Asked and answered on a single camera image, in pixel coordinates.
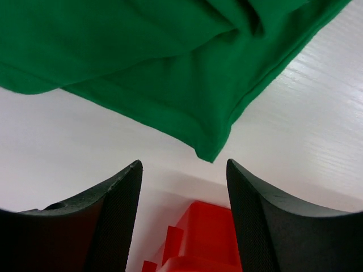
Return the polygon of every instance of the green cloth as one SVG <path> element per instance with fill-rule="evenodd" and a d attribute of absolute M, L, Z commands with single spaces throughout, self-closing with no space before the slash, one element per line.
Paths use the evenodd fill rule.
<path fill-rule="evenodd" d="M 233 122 L 349 0 L 0 0 L 0 86 L 65 89 L 212 162 Z"/>

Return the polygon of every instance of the white surface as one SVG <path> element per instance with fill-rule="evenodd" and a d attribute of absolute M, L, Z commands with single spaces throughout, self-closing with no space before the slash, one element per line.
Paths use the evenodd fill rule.
<path fill-rule="evenodd" d="M 363 1 L 353 1 L 318 33 L 247 108 L 214 164 L 64 91 L 0 90 L 0 207 L 42 209 L 140 159 L 145 171 L 129 272 L 140 271 L 192 199 L 228 205 L 228 158 L 307 201 L 363 210 L 362 13 Z"/>

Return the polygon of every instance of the red plastic block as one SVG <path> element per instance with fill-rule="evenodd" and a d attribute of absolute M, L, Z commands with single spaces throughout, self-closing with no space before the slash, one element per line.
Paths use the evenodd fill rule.
<path fill-rule="evenodd" d="M 144 261 L 141 272 L 156 272 L 157 264 L 149 261 Z"/>
<path fill-rule="evenodd" d="M 231 210 L 191 204 L 176 227 L 168 228 L 158 267 L 157 272 L 242 272 Z"/>

